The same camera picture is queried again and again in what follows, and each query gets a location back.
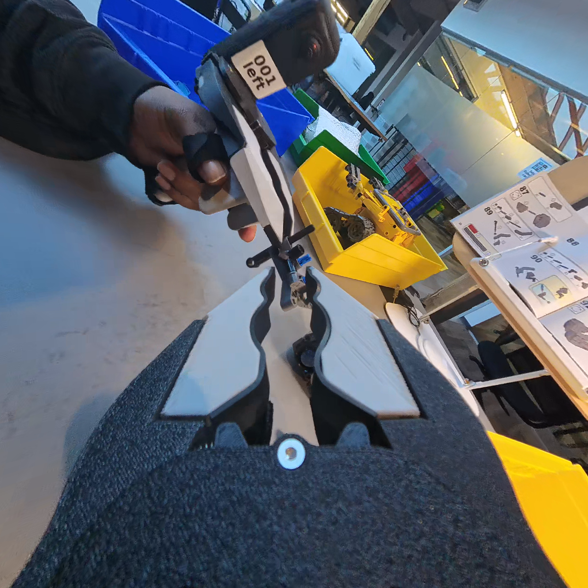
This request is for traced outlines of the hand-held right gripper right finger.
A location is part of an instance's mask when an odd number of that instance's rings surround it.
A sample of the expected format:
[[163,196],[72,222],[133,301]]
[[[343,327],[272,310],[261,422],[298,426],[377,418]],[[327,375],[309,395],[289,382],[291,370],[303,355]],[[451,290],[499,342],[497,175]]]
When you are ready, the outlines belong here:
[[368,442],[390,445],[383,423],[420,418],[380,319],[314,267],[306,270],[314,350],[310,404],[319,445],[353,423]]

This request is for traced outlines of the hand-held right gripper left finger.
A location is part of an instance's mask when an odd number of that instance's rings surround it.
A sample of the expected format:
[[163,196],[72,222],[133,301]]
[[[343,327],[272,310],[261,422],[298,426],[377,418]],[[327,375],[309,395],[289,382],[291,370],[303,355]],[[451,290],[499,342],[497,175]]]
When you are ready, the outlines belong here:
[[235,423],[248,445],[268,445],[273,425],[262,343],[270,330],[275,268],[266,268],[210,311],[173,381],[160,416],[196,420],[195,444],[211,444]]

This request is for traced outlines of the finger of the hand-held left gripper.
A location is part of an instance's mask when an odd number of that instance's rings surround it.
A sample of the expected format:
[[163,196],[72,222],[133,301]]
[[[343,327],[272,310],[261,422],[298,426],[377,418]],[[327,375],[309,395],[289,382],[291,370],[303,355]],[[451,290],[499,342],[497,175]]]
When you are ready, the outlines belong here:
[[235,121],[245,144],[230,157],[231,167],[261,226],[271,226],[279,241],[283,222],[282,206],[277,198],[270,173],[266,168],[266,151],[237,107],[232,108]]
[[276,151],[266,151],[266,168],[270,173],[277,198],[282,206],[281,239],[290,238],[293,235],[295,224],[292,195],[289,179]]

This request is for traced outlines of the black brick assembly coloured pins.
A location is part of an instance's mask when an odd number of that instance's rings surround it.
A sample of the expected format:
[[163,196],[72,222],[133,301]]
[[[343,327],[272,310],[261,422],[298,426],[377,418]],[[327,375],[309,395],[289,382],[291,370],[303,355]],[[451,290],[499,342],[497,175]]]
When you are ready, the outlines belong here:
[[280,306],[284,312],[295,307],[309,307],[307,297],[306,278],[302,275],[302,268],[311,257],[305,253],[305,249],[299,241],[315,231],[310,224],[290,237],[284,237],[279,241],[271,226],[263,228],[269,239],[270,246],[253,257],[246,259],[246,266],[254,269],[267,261],[272,261],[277,274],[282,281]]

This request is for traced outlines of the grey desk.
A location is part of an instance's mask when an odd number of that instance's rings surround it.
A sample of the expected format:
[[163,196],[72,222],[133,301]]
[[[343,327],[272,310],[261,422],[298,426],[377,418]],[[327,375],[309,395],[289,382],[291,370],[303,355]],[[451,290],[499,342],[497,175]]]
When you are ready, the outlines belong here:
[[1,587],[40,542],[94,427],[189,324],[251,280],[214,216],[157,207],[119,155],[1,139]]

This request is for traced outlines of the person's left hand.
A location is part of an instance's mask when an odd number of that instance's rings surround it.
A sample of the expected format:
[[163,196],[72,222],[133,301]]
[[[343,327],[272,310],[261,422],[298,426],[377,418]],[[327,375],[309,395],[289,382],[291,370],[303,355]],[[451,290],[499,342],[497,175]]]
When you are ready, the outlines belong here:
[[156,199],[199,211],[204,186],[224,186],[229,168],[224,162],[205,160],[198,166],[202,181],[196,180],[187,167],[183,139],[216,129],[205,108],[165,86],[155,86],[134,102],[128,158],[153,177],[148,186]]

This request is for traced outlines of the grey twin engine brick model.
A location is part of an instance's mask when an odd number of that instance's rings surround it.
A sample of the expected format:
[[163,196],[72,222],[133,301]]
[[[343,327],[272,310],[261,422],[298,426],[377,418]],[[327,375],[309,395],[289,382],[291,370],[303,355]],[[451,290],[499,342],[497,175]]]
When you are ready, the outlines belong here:
[[293,371],[306,383],[310,383],[315,373],[315,354],[318,349],[318,341],[312,332],[299,338],[291,347],[291,365]]

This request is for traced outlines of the white plastic container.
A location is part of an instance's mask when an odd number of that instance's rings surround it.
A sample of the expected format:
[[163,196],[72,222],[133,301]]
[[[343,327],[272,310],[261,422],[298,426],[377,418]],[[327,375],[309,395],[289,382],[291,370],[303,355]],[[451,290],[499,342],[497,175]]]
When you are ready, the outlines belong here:
[[371,57],[352,34],[339,31],[340,48],[336,60],[325,72],[349,94],[354,95],[376,70]]

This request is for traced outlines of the green storage bin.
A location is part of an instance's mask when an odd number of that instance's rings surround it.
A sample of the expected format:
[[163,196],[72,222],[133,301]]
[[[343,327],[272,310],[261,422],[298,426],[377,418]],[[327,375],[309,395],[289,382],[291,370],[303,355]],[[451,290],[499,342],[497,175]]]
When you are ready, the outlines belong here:
[[298,88],[293,92],[293,96],[301,103],[305,110],[310,113],[313,119],[317,119],[320,113],[319,104],[313,100],[303,89]]
[[297,166],[301,166],[318,148],[325,147],[347,164],[357,166],[361,173],[368,179],[377,178],[387,187],[390,180],[381,170],[371,154],[360,144],[358,153],[351,151],[339,139],[335,138],[328,130],[321,131],[317,136],[306,141],[303,135],[299,135],[289,147],[289,152]]

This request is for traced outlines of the yellow toy bulldozer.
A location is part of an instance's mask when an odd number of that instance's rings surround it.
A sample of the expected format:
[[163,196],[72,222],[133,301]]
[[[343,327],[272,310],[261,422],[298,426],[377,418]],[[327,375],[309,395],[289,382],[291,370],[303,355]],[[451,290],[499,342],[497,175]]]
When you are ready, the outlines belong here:
[[359,202],[357,210],[345,212],[326,207],[324,213],[344,249],[378,234],[402,247],[410,247],[422,236],[402,204],[393,198],[377,178],[369,180],[370,189],[361,181],[360,169],[354,164],[345,166],[346,183]]

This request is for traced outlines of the white foam block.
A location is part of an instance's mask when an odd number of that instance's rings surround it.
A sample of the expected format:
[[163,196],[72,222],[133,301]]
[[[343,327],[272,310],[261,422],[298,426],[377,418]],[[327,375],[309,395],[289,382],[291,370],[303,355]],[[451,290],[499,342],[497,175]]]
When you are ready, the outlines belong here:
[[359,155],[362,133],[359,129],[340,121],[333,114],[321,106],[318,106],[318,114],[315,121],[306,130],[306,140],[310,142],[321,134],[327,133],[324,139],[334,139],[341,143],[355,155]]

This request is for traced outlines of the yellow storage bin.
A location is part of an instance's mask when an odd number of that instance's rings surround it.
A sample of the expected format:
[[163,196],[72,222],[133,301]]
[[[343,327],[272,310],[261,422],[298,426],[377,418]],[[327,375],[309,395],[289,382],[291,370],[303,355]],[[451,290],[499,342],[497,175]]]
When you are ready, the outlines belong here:
[[[354,212],[359,206],[346,183],[346,162],[325,147],[318,148],[293,177],[293,201],[304,226],[312,224],[310,239],[324,271],[337,276],[405,289],[447,269],[424,235],[402,247],[375,234],[344,249],[324,208]],[[361,174],[365,188],[369,180]]]
[[569,460],[488,432],[525,519],[568,587],[587,587],[587,474]]

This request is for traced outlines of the wooden workbench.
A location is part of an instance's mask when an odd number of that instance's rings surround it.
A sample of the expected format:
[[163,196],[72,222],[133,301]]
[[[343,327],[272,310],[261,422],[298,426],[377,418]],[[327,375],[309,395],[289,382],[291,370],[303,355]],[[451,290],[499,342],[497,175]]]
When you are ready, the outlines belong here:
[[349,105],[349,107],[352,108],[353,112],[355,114],[357,114],[357,117],[359,120],[359,127],[358,128],[360,130],[369,131],[373,136],[376,136],[378,138],[379,142],[387,141],[387,136],[382,131],[379,130],[379,128],[375,125],[375,123],[368,117],[368,115],[364,111],[364,109],[361,108],[359,103],[355,99],[353,99],[352,96],[349,95],[348,92],[346,92],[346,90],[340,85],[340,83],[338,83],[338,81],[333,76],[331,76],[331,74],[328,73],[328,71],[326,69],[323,70],[323,73],[326,76],[327,80],[331,84],[333,84],[334,88],[336,88],[336,90],[339,91],[342,98]]

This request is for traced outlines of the blue storage bin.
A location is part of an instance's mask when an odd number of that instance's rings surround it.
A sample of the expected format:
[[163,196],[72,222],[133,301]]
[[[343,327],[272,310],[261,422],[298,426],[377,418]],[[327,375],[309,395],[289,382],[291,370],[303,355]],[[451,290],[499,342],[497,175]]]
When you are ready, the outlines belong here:
[[[98,27],[116,50],[144,74],[201,104],[194,91],[203,55],[229,35],[180,1],[101,1]],[[284,155],[314,117],[287,89],[258,101],[261,114]]]

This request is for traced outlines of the shelf of coloured bins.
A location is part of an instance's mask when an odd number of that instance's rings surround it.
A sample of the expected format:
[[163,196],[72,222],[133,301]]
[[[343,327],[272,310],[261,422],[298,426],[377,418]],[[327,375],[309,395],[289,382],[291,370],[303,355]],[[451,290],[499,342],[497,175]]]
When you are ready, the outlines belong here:
[[387,178],[388,192],[413,219],[433,217],[436,210],[449,220],[466,210],[464,200],[400,130],[391,125],[385,136],[371,155]]

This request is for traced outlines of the instruction booklet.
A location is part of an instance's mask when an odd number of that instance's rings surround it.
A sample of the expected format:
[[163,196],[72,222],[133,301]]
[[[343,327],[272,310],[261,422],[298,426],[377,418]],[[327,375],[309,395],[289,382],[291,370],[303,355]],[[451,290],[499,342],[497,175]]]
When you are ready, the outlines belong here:
[[467,210],[452,225],[587,373],[587,222],[548,174]]

